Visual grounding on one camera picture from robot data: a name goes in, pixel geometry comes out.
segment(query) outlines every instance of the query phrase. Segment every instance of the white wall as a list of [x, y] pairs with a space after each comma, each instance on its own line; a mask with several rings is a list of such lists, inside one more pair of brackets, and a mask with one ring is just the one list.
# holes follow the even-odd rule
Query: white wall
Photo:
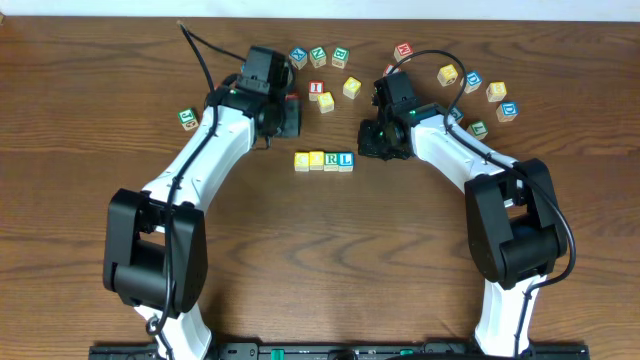
[[640, 0], [0, 0], [0, 11], [5, 15], [640, 21]]

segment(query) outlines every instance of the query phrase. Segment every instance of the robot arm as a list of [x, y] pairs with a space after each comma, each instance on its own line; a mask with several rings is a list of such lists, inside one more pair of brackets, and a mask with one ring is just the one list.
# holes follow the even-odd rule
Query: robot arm
[[[361, 124], [360, 155], [385, 160], [416, 156], [435, 166], [465, 194], [469, 249], [485, 277], [475, 340], [484, 354], [513, 356], [523, 293], [546, 279], [555, 259], [566, 252], [566, 244], [559, 240], [561, 226], [543, 201], [502, 168], [463, 145], [451, 131], [480, 152], [491, 154], [492, 159], [534, 178], [555, 201], [546, 166], [536, 159], [520, 163], [493, 151], [462, 130], [451, 116], [451, 128], [445, 130], [445, 109], [437, 104], [419, 106], [404, 72], [386, 76], [374, 86], [378, 119]], [[522, 205], [527, 205], [527, 213], [510, 219], [505, 208]], [[537, 292], [533, 291], [529, 300], [519, 353], [529, 347], [527, 329]]]
[[[209, 94], [200, 128], [171, 165], [141, 192], [120, 189], [109, 204], [104, 285], [146, 320], [167, 312], [156, 336], [158, 353], [165, 358], [173, 354], [180, 360], [203, 359], [212, 341], [196, 301], [207, 273], [204, 217], [222, 181], [258, 136], [265, 136], [268, 143], [273, 136], [299, 136], [298, 99], [287, 96], [295, 76], [282, 54], [252, 47], [242, 75], [228, 79], [236, 82], [235, 88], [223, 84]], [[214, 130], [214, 136], [208, 135]], [[192, 161], [185, 167], [188, 159]], [[179, 181], [171, 204], [175, 286], [172, 306], [163, 309], [165, 248], [143, 240], [141, 233], [164, 232], [166, 201], [174, 181]]]
[[[464, 184], [480, 175], [497, 175], [503, 169], [484, 161], [479, 155], [455, 140], [444, 131], [443, 115], [435, 115], [420, 121], [411, 129], [412, 150], [416, 157], [435, 166], [462, 192]], [[484, 153], [491, 153], [494, 159], [503, 164], [513, 165], [515, 159], [499, 154], [484, 145], [471, 134], [464, 131], [449, 117], [449, 124], [465, 141]], [[505, 207], [513, 206], [506, 200]], [[475, 330], [475, 340], [482, 352], [494, 356], [512, 356], [515, 349], [514, 334], [517, 331], [520, 312], [524, 303], [524, 292], [534, 283], [544, 281], [546, 275], [534, 275], [518, 281], [512, 289], [505, 290], [499, 283], [485, 280], [484, 300], [480, 323]], [[529, 347], [528, 328], [533, 314], [538, 290], [535, 290], [525, 315], [524, 327], [518, 348], [525, 351]]]

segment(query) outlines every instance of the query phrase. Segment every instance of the wooden letter block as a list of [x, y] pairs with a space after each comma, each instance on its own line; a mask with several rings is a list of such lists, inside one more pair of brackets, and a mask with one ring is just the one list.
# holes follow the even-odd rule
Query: wooden letter block
[[362, 83], [353, 77], [349, 77], [342, 87], [342, 93], [349, 99], [355, 99], [360, 94]]
[[502, 103], [498, 106], [496, 114], [500, 122], [511, 121], [518, 116], [518, 106], [514, 102]]
[[319, 68], [320, 66], [324, 66], [327, 63], [327, 53], [324, 52], [324, 49], [320, 46], [317, 48], [311, 49], [311, 64], [313, 64], [314, 68]]
[[191, 130], [198, 127], [198, 119], [196, 118], [196, 114], [191, 109], [183, 110], [178, 113], [178, 117], [180, 118], [180, 124], [185, 130]]
[[464, 88], [464, 92], [468, 94], [479, 88], [480, 84], [482, 84], [482, 78], [477, 72], [467, 73], [467, 86]]
[[[393, 69], [393, 65], [391, 65], [391, 64], [387, 65], [387, 68], [384, 69], [384, 72], [382, 73], [382, 76], [384, 77], [384, 76], [389, 75], [389, 71], [391, 71], [391, 69]], [[400, 68], [396, 68], [395, 70], [393, 70], [393, 73], [395, 74], [395, 73], [397, 73], [399, 71], [402, 71], [402, 70], [400, 70]]]
[[487, 100], [489, 102], [501, 101], [507, 96], [507, 87], [503, 82], [489, 84], [487, 88]]
[[309, 171], [309, 153], [297, 152], [293, 158], [293, 165], [296, 171]]
[[309, 170], [324, 169], [324, 151], [310, 151], [309, 152]]
[[318, 95], [324, 93], [324, 81], [309, 81], [309, 101], [318, 100]]
[[338, 154], [338, 171], [350, 172], [353, 171], [353, 153], [339, 153]]
[[396, 49], [393, 52], [393, 57], [396, 58], [396, 61], [400, 61], [411, 54], [413, 54], [413, 48], [411, 48], [411, 45], [409, 45], [409, 43], [404, 43], [396, 46]]
[[462, 113], [462, 111], [460, 111], [460, 109], [458, 109], [457, 106], [454, 106], [453, 109], [451, 109], [451, 112], [449, 114], [453, 116], [453, 118], [456, 119], [456, 122], [458, 123], [458, 125], [460, 125], [460, 122], [464, 117], [464, 114]]
[[456, 82], [458, 78], [458, 72], [453, 65], [443, 66], [438, 72], [438, 81], [440, 81], [440, 85], [448, 86]]
[[321, 114], [333, 111], [333, 106], [333, 96], [331, 96], [330, 92], [318, 95], [318, 109], [320, 109]]
[[331, 58], [331, 65], [335, 67], [339, 67], [340, 69], [344, 69], [347, 66], [347, 61], [349, 60], [349, 50], [341, 47], [337, 47], [336, 51], [333, 52], [333, 57]]
[[324, 171], [338, 171], [338, 153], [324, 154]]
[[307, 63], [307, 58], [307, 52], [299, 46], [291, 50], [291, 53], [289, 54], [289, 59], [291, 59], [293, 66], [297, 67], [298, 70], [302, 70], [304, 65]]
[[467, 128], [467, 132], [473, 135], [473, 137], [475, 137], [476, 139], [482, 140], [485, 136], [487, 136], [489, 130], [487, 130], [487, 125], [484, 123], [484, 121], [478, 121], [469, 125], [469, 127]]

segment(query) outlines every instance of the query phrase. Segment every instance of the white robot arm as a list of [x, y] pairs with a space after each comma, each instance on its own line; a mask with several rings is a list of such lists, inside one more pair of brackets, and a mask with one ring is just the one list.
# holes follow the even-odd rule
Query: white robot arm
[[[503, 169], [483, 160], [445, 131], [443, 115], [435, 115], [420, 121], [411, 129], [411, 144], [413, 153], [420, 160], [435, 166], [451, 182], [464, 192], [464, 184], [480, 175], [492, 176], [504, 172]], [[490, 149], [475, 139], [456, 124], [449, 116], [449, 125], [464, 140], [472, 144], [483, 153], [491, 153], [492, 157], [503, 164], [512, 165], [515, 159], [502, 155]], [[505, 201], [505, 207], [513, 206], [513, 201]], [[476, 326], [474, 338], [482, 352], [494, 356], [512, 356], [514, 354], [514, 336], [518, 328], [520, 312], [523, 308], [524, 292], [527, 288], [540, 281], [546, 275], [534, 275], [519, 281], [512, 289], [505, 290], [495, 282], [485, 280], [484, 300], [480, 323]], [[527, 336], [529, 322], [533, 314], [533, 306], [538, 290], [532, 293], [529, 307], [525, 316], [525, 323], [519, 339], [520, 352], [529, 347]]]
[[[218, 114], [220, 120], [216, 129], [217, 136], [204, 146], [187, 169], [174, 197], [174, 204], [190, 203], [205, 214], [229, 170], [242, 155], [251, 150], [255, 141], [253, 118], [243, 115], [241, 110], [227, 106], [218, 106]], [[198, 145], [204, 141], [212, 126], [213, 108], [208, 107], [204, 111], [200, 127], [184, 149], [171, 165], [155, 180], [148, 183], [142, 191], [149, 193], [151, 199], [166, 200], [176, 173]], [[162, 226], [156, 226], [155, 230], [164, 232]], [[145, 320], [154, 316], [159, 318], [162, 313], [145, 305], [135, 306], [135, 310]], [[191, 310], [181, 313], [177, 319], [168, 318], [163, 334], [173, 354], [180, 360], [203, 359], [212, 339], [211, 330], [202, 321], [197, 303]], [[167, 358], [166, 349], [159, 336], [156, 336], [159, 344], [158, 353]]]

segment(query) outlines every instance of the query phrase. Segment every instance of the wood grain surface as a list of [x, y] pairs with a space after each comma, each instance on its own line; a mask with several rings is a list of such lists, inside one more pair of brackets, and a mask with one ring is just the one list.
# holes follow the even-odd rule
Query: wood grain surface
[[[141, 189], [191, 133], [207, 87], [175, 19], [6, 18], [0, 27], [0, 358], [86, 358], [100, 342], [146, 342], [144, 321], [102, 286], [106, 209]], [[640, 31], [638, 24], [188, 19], [241, 55], [252, 44], [351, 49], [323, 80], [335, 111], [304, 102], [302, 136], [243, 157], [207, 215], [200, 298], [219, 334], [265, 342], [424, 341], [470, 336], [483, 279], [462, 194], [436, 169], [358, 157], [355, 171], [295, 173], [295, 150], [356, 151], [372, 83], [393, 47], [445, 49], [486, 82], [504, 81], [520, 115], [498, 123], [480, 90], [460, 103], [485, 142], [542, 159], [573, 226], [578, 262], [544, 289], [534, 341], [576, 341], [593, 359], [640, 358]], [[214, 81], [240, 63], [202, 50]], [[424, 101], [448, 105], [445, 58], [403, 66]], [[355, 101], [348, 76], [363, 82]], [[566, 264], [558, 261], [557, 271]]]

